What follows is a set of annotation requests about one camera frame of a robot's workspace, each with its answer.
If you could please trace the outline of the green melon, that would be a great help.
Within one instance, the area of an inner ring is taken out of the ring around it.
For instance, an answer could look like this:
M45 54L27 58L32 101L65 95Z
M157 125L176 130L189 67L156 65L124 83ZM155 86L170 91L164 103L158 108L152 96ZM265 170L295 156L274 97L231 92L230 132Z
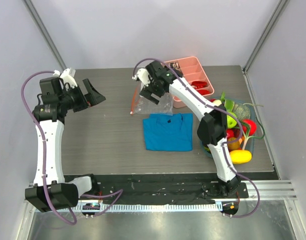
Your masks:
M251 118L251 111L248 106L235 102L232 112L236 115L239 121Z

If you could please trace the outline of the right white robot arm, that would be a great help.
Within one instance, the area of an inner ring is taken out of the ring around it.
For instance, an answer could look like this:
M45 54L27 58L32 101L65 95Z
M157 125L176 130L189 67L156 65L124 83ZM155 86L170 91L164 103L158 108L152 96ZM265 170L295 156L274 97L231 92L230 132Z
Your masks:
M210 150L216 166L219 193L226 198L236 193L241 177L233 166L228 148L227 112L225 106L216 106L195 90L184 75L167 63L152 58L144 68L133 69L132 79L143 84L140 95L154 104L165 93L180 99L198 118L197 136Z

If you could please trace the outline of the clear zip top bag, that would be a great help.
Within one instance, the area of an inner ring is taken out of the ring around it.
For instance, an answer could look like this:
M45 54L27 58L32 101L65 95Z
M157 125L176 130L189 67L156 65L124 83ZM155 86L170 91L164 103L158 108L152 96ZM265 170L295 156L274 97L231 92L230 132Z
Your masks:
M173 114L174 99L170 93L165 93L161 98L158 98L159 102L155 104L140 95L140 90L142 90L143 87L144 85L139 83L135 88L131 102L130 115Z

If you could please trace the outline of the white radish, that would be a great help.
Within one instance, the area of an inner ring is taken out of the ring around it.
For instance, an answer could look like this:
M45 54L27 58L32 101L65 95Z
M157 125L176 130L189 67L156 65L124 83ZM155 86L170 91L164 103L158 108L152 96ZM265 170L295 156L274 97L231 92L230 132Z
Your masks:
M220 99L216 99L212 102L216 107L219 107L221 106L223 103Z

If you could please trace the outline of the teal fruit basket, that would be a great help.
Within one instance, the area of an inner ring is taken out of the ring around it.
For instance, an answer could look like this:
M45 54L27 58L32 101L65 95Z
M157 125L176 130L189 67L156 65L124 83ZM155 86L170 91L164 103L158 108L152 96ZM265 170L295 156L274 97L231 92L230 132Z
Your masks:
M241 151L242 158L236 160L232 159L234 164L244 164L252 159L254 152L254 139L257 138L255 133L258 128L256 123L256 115L251 103L244 103L240 100L226 99L225 106L229 106L229 110L236 115L237 119L242 124L243 134L239 143L235 142L228 146L229 152L234 151L239 153Z

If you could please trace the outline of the green apple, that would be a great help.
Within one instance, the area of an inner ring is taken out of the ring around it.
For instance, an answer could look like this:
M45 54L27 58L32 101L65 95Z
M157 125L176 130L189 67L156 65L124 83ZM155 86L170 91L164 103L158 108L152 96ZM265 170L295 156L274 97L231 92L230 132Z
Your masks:
M237 125L237 121L236 121L236 114L233 112L228 112L229 115L227 115L227 128L228 129L232 129Z

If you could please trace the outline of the yellow mango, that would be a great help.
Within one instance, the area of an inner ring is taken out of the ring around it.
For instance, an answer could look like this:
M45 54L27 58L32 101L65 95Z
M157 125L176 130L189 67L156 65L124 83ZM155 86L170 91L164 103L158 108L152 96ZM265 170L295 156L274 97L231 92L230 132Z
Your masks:
M229 154L231 162L235 165L248 163L252 159L252 153L248 150L232 150Z

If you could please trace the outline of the red apple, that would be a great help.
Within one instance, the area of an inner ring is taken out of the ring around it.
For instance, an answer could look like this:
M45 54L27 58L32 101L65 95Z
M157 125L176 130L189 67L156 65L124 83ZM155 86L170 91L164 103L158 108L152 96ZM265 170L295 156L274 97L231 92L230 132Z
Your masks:
M242 129L243 132L247 133L247 126L249 127L249 136L252 136L257 130L257 124L251 119L243 119L242 120Z

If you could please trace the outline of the pink divided tray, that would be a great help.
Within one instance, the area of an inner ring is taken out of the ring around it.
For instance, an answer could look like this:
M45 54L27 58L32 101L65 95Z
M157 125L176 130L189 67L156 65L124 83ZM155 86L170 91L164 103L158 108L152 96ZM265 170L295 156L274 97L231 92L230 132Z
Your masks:
M179 71L190 86L205 99L210 99L215 90L200 61L195 56L166 61L174 70Z

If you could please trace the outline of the red item in tray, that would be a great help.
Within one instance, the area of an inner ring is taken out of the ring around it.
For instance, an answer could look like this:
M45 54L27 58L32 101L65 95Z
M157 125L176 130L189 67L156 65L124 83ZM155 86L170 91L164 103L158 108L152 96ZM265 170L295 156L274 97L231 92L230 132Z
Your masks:
M190 85L202 96L209 95L211 92L208 89L208 82L202 80L195 80Z

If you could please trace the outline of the blue folded t-shirt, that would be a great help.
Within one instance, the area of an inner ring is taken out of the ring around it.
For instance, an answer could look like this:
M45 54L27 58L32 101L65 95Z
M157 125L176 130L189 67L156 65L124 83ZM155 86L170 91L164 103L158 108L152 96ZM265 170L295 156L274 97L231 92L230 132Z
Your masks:
M151 114L142 120L145 148L159 152L193 150L193 115L191 113Z

